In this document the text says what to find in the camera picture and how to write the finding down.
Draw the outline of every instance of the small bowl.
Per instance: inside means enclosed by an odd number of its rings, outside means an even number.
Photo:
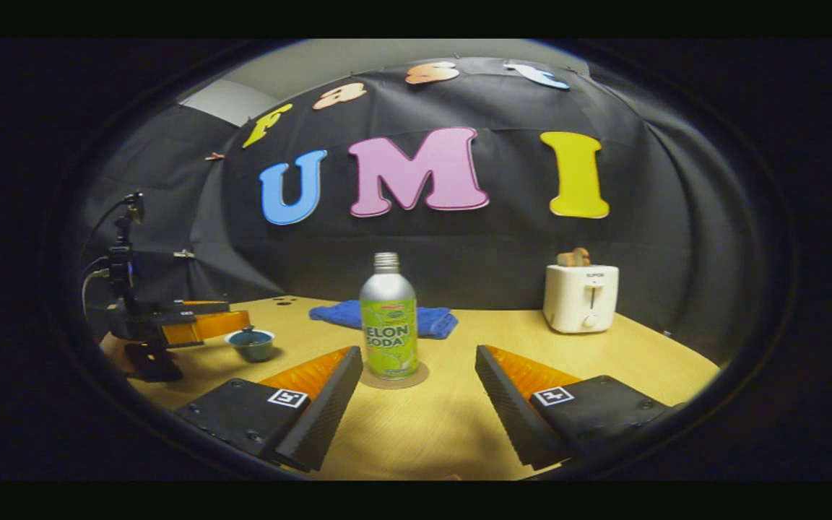
[[[274,332],[254,330],[252,325],[238,332],[231,332],[224,338],[235,351],[250,363],[265,361],[274,353]]]

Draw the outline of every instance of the green label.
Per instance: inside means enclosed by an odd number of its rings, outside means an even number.
[[[361,301],[368,368],[379,378],[402,379],[419,368],[416,356],[416,300]]]

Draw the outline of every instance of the letter m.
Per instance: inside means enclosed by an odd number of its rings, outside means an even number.
[[[376,217],[390,211],[390,201],[381,194],[381,181],[397,203],[411,210],[429,175],[433,190],[425,203],[430,208],[459,211],[484,207],[490,197],[477,185],[471,158],[471,141],[476,136],[469,128],[436,129],[412,159],[386,137],[351,145],[349,153],[359,163],[359,197],[351,213]]]

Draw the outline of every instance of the round coaster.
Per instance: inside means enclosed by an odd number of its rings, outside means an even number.
[[[361,371],[361,384],[367,385],[376,389],[407,389],[414,387],[429,378],[429,367],[425,363],[419,363],[419,368],[416,373],[406,379],[397,379],[396,381],[386,381],[386,379],[376,378],[375,375],[368,370],[367,366]]]

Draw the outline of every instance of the white toaster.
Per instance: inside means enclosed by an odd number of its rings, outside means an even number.
[[[545,319],[557,332],[607,330],[617,301],[615,266],[548,266],[545,271]]]

